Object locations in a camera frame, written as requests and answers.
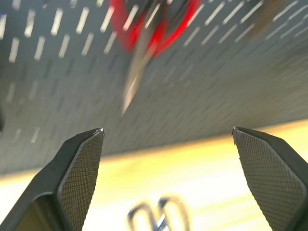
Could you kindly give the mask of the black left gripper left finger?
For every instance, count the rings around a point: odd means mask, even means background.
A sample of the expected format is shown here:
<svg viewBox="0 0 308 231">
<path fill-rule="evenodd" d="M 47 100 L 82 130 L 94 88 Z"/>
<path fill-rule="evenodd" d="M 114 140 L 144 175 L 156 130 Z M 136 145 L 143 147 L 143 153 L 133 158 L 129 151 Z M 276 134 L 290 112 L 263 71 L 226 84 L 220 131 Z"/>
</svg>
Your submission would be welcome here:
<svg viewBox="0 0 308 231">
<path fill-rule="evenodd" d="M 30 181 L 0 225 L 2 231 L 80 231 L 94 194 L 103 128 L 66 140 Z"/>
</svg>

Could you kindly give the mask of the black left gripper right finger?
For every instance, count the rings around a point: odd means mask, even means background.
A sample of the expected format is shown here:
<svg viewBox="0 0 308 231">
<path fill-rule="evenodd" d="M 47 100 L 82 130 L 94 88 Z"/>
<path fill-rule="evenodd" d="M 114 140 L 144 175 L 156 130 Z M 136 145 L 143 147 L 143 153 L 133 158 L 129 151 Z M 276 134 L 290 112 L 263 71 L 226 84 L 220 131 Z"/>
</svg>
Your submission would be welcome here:
<svg viewBox="0 0 308 231">
<path fill-rule="evenodd" d="M 308 164 L 283 139 L 234 127 L 244 176 L 255 201 L 274 231 L 308 229 Z"/>
</svg>

